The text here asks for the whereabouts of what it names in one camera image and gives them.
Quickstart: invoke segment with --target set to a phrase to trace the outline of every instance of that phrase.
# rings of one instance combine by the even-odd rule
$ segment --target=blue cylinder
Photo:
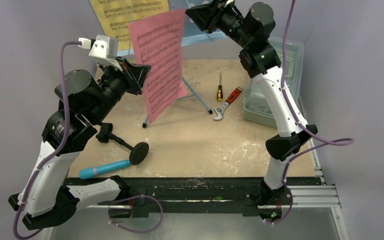
[[[132,164],[130,163],[129,160],[121,160],[121,161],[116,161],[116,162],[102,165],[102,166],[89,167],[89,168],[83,169],[80,171],[78,175],[81,179],[90,179],[100,174],[106,174],[109,172],[127,168],[130,165]]]

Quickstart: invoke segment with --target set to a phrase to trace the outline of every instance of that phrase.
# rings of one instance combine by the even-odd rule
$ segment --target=yellow screwdriver handle
[[[222,85],[218,85],[217,101],[219,101],[219,102],[223,101],[223,90],[222,90]]]

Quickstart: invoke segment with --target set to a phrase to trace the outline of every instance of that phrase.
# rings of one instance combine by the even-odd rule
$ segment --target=musical notes
[[[165,12],[129,24],[136,62],[151,66],[142,88],[148,123],[188,93],[182,82],[185,11]]]
[[[89,0],[107,36],[118,39],[118,51],[130,43],[129,24],[169,10],[168,0]]]

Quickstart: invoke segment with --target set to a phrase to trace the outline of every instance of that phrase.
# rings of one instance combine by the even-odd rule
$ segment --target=wrench
[[[221,107],[215,107],[214,110],[217,113],[217,116],[213,118],[214,121],[220,121],[223,118],[223,115],[225,114],[225,109],[233,103],[233,101],[241,94],[242,87],[238,86],[231,94],[230,96],[224,101],[223,105]]]

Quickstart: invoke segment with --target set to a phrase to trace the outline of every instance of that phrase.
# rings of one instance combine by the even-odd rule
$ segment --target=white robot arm
[[[307,130],[313,134],[318,131],[315,125],[307,123],[295,102],[288,101],[292,99],[288,86],[282,87],[282,64],[268,41],[276,25],[273,10],[263,2],[256,2],[246,16],[242,16],[235,0],[213,0],[187,9],[186,14],[201,31],[211,34],[221,30],[242,47],[240,62],[251,82],[257,84],[264,94],[273,113],[278,135],[265,143],[270,162],[258,201],[259,205],[264,205],[284,190],[288,162],[310,139]]]
[[[86,70],[73,70],[64,76],[65,88],[61,84],[55,88],[59,109],[43,130],[35,167],[23,191],[8,200],[18,217],[24,215],[23,223],[29,230],[58,226],[87,206],[130,197],[124,191],[127,186],[116,176],[86,186],[64,186],[63,182],[74,160],[97,133],[93,126],[102,124],[124,93],[142,94],[151,67],[117,57],[118,43],[112,37],[79,38],[77,44],[90,50],[89,56],[104,66],[104,72],[96,82]],[[64,92],[69,93],[70,119],[65,139]]]

